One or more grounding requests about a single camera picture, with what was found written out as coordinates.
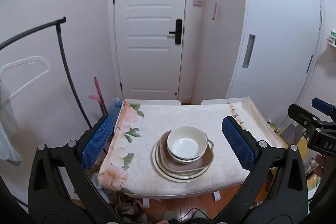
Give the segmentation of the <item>person's right hand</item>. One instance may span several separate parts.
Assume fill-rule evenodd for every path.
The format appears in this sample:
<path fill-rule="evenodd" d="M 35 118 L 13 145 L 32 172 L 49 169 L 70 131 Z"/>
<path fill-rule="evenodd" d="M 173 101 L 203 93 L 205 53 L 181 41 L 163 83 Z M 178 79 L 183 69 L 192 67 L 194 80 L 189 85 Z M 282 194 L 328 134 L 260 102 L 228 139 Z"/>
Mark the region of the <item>person's right hand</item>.
<path fill-rule="evenodd" d="M 315 156 L 316 166 L 315 166 L 314 172 L 320 178 L 322 178 L 325 173 L 326 161 L 327 161 L 327 156 L 325 155 L 317 154 Z"/>

